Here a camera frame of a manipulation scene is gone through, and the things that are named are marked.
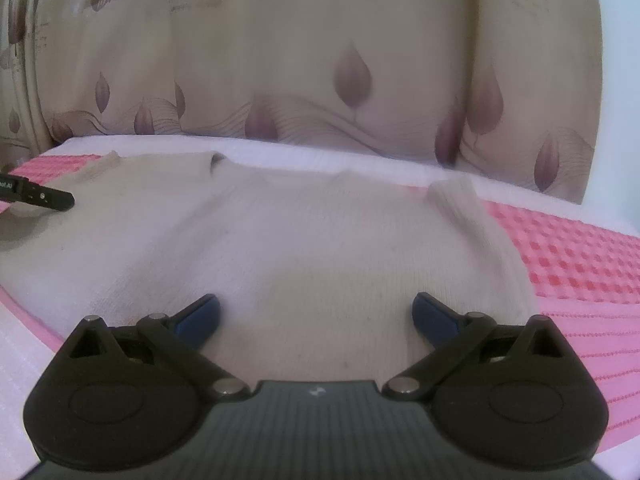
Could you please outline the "beige knit sweater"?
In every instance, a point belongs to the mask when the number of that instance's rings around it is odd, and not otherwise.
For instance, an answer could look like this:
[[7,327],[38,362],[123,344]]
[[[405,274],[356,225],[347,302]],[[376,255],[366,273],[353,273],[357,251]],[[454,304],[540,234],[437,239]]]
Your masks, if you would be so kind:
[[537,310],[520,254],[470,180],[425,190],[340,172],[259,169],[215,153],[109,154],[58,179],[65,212],[1,216],[1,284],[67,336],[216,295],[205,355],[246,382],[385,382],[421,359],[410,304],[522,324]]

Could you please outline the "pink checkered bed sheet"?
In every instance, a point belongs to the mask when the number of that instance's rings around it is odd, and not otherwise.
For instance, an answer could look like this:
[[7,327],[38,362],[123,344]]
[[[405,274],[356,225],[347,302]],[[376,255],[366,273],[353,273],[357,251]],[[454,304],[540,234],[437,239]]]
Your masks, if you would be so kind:
[[[197,136],[88,136],[15,170],[46,184],[109,152],[221,152],[244,165],[334,174],[358,171],[421,192],[452,170],[322,148]],[[622,220],[525,188],[472,179],[527,268],[542,313],[559,323],[603,389],[610,423],[597,464],[615,479],[639,475],[639,233]]]

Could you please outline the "beige leaf-pattern curtain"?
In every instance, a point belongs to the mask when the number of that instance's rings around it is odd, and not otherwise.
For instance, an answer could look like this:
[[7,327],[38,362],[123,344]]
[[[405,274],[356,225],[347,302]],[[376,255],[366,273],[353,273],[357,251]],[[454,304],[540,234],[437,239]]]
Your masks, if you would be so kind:
[[1,0],[1,166],[107,134],[335,148],[580,203],[599,0]]

